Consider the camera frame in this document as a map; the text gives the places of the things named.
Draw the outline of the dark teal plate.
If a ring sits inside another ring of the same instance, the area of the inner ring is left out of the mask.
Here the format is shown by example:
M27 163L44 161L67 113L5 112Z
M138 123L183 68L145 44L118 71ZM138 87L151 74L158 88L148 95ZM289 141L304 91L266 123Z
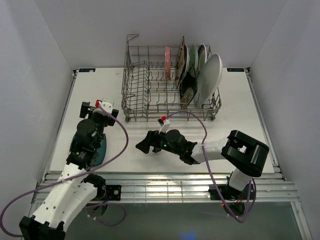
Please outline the dark teal plate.
M100 147L82 146L73 137L69 147L69 155L75 159L75 164L81 167L92 168L99 166L103 163L104 157L107 152L107 138L103 134L100 140Z

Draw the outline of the black floral square plate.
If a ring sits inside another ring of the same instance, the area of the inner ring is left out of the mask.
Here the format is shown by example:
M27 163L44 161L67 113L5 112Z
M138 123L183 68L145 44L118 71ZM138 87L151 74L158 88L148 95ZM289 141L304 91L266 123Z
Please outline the black floral square plate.
M181 109L187 109L187 106L195 97L198 91L198 72L192 64L185 74L179 87Z

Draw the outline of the cream floral square plate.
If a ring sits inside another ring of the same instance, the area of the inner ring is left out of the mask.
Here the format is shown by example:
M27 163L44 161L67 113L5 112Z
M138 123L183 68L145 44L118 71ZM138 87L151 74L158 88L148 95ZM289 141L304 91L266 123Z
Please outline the cream floral square plate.
M185 37L183 36L178 48L178 53L175 61L175 83L179 88L184 73L185 67Z

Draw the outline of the white oval plate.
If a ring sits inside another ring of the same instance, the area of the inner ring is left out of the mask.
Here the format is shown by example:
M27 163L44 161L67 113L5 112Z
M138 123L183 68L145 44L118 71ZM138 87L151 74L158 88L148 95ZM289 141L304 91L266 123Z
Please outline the white oval plate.
M196 106L202 106L217 90L222 80L223 63L218 54L213 54L202 67L197 78Z

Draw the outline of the pink dotted scalloped plate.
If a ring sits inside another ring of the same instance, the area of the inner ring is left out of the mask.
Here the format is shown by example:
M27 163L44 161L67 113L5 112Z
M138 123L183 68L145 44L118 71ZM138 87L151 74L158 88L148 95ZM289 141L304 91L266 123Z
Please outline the pink dotted scalloped plate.
M165 80L171 80L171 48L169 46L165 47L165 59L164 59L164 73L165 73Z

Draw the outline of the green floral plate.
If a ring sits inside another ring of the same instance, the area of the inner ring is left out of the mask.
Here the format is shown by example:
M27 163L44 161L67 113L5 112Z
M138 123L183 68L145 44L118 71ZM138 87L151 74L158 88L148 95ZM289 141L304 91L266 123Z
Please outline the green floral plate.
M194 67L195 72L198 72L198 49L195 44L189 48L189 67Z

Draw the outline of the green red rimmed white plate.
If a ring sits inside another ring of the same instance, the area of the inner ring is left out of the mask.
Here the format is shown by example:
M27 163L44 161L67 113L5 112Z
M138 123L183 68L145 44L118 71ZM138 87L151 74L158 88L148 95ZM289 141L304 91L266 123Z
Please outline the green red rimmed white plate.
M203 66L208 60L206 46L204 44L201 44L198 48L197 53L198 53L197 70L198 70L198 73L200 73L201 69L203 68Z

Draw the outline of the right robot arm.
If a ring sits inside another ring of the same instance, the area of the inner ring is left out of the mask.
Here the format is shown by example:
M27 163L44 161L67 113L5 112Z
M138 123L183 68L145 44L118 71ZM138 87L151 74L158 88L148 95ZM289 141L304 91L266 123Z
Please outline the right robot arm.
M177 129L168 132L150 130L145 141L146 154L153 147L153 153L167 151L179 156L187 165L198 165L206 160L230 162L235 170L227 178L226 186L219 188L222 196L229 200L237 199L252 178L262 175L270 150L263 142L239 130L232 130L226 138L207 143L188 141Z

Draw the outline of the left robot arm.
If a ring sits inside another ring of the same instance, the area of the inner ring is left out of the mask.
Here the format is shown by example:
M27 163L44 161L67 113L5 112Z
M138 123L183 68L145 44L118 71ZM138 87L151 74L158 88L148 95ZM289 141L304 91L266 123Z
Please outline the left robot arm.
M104 129L113 126L119 111L109 99L94 106L83 102L66 164L55 185L30 217L19 223L26 240L63 240L73 219L91 200L108 199L106 180L90 172L100 166L107 152Z

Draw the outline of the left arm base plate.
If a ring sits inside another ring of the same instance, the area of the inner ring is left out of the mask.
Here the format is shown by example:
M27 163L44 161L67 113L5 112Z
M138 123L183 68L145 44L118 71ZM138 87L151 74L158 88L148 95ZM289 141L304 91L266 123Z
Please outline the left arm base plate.
M106 185L105 186L105 195L104 201L120 201L122 194L122 186L121 185Z

